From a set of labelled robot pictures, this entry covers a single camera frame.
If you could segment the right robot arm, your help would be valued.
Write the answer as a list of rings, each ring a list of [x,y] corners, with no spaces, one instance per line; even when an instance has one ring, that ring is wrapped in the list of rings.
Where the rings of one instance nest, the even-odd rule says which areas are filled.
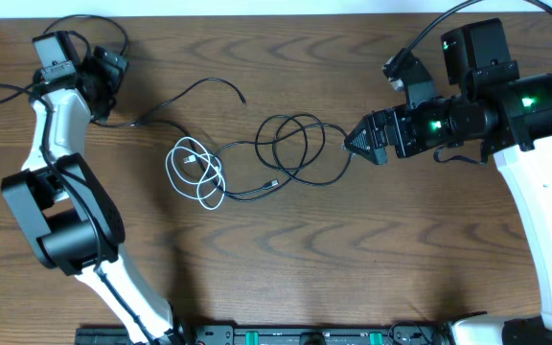
[[[477,313],[437,330],[437,344],[552,344],[552,73],[522,77],[502,23],[476,22],[441,38],[457,95],[436,93],[422,63],[406,53],[384,73],[402,105],[372,112],[345,138],[345,148],[376,165],[393,147],[400,158],[480,142],[479,163],[494,160],[515,200],[540,289],[537,316]]]

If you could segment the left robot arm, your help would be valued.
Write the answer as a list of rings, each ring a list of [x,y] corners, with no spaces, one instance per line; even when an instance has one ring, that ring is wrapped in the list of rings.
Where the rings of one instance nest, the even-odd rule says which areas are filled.
[[[89,286],[131,343],[193,344],[193,330],[129,257],[121,214],[83,157],[87,128],[114,108],[127,60],[100,46],[79,56],[75,36],[33,40],[42,63],[29,92],[34,139],[21,171],[3,178],[3,198],[38,261]]]

